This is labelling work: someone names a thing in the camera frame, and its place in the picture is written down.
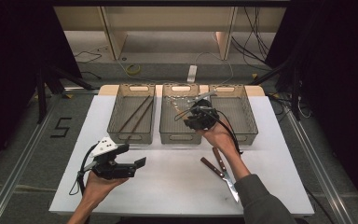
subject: white table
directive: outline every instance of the white table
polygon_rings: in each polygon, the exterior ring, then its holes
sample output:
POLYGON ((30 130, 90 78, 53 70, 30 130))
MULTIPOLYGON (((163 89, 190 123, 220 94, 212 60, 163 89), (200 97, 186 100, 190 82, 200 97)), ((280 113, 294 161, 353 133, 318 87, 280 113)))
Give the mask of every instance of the white table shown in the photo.
MULTIPOLYGON (((81 194, 70 196, 76 173, 87 150, 107 134, 115 96, 95 96, 78 136, 74 152, 63 174, 50 212, 72 214, 81 194)), ((251 146, 241 146, 242 159, 258 174, 269 192, 278 197, 295 217, 314 214, 296 167, 284 142, 282 131, 266 96, 250 96, 259 131, 251 146)), ((202 139, 198 146, 162 145, 159 140, 161 97, 157 100, 154 140, 148 146, 130 146, 117 156, 119 163, 133 163, 147 157, 145 167, 135 177, 114 189, 94 210, 120 217, 242 216, 241 203, 235 203, 227 184, 201 161, 205 157, 216 167, 211 146, 202 139)))

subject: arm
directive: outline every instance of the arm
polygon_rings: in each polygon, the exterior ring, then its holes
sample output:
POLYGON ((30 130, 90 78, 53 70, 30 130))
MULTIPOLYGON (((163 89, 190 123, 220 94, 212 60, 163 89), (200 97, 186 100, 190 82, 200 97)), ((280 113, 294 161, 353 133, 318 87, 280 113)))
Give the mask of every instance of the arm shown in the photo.
POLYGON ((98 177, 93 172, 89 172, 83 197, 74 214, 69 219, 68 224, 85 223, 91 215, 92 210, 103 201, 109 192, 127 180, 128 178, 106 180, 98 177))
POLYGON ((245 222, 250 223, 295 223, 282 202, 269 194, 257 175, 252 175, 226 129, 219 123, 210 130, 197 130, 208 142, 220 149, 226 157, 237 182, 237 190, 243 206, 245 222))

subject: hand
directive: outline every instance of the hand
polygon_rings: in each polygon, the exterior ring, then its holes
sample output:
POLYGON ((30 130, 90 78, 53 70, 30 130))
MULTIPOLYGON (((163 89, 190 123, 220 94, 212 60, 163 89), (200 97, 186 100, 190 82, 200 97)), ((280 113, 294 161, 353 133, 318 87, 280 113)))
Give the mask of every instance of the hand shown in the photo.
POLYGON ((128 178, 121 179, 103 179, 98 177, 94 172, 89 172, 86 188, 83 194, 82 201, 89 203, 100 203, 109 194, 109 192, 120 184, 129 180, 128 178))
MULTIPOLYGON (((221 121, 228 128, 230 127, 225 119, 221 119, 221 121)), ((219 122, 216 122, 215 125, 209 130, 196 130, 196 132, 204 136, 212 146, 219 148, 226 157, 240 156, 237 149, 235 148, 235 144, 231 138, 231 135, 219 122)))
POLYGON ((106 180, 90 171, 83 197, 68 224, 85 223, 92 210, 103 201, 109 192, 127 180, 128 178, 106 180))
MULTIPOLYGON (((229 124, 226 120, 221 121, 229 128, 229 124)), ((250 171, 245 163, 243 163, 240 154, 235 148, 231 135, 219 122, 216 122, 209 130, 196 130, 196 132, 202 134, 213 147, 217 147, 223 152, 236 180, 250 174, 250 171)))

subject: metal blade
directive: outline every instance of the metal blade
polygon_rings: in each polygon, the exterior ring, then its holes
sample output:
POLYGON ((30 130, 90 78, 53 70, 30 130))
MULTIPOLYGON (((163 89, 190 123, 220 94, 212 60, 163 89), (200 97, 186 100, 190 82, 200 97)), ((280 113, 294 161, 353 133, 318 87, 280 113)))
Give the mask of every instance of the metal blade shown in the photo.
POLYGON ((225 171, 225 172, 223 172, 223 174, 225 175, 225 177, 223 179, 226 181, 228 188, 231 191, 231 194, 235 199, 235 202, 238 202, 240 200, 240 196, 238 196, 238 192, 234 188, 234 184, 232 183, 231 178, 228 175, 228 172, 225 171))

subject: gray sleeve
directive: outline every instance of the gray sleeve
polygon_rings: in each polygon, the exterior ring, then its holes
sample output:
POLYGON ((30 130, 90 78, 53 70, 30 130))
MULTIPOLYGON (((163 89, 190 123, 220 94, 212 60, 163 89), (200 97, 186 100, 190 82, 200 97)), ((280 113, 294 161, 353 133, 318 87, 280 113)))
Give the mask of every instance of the gray sleeve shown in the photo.
POLYGON ((296 223, 283 203, 271 195, 257 175, 247 175, 235 183, 246 224, 296 223))

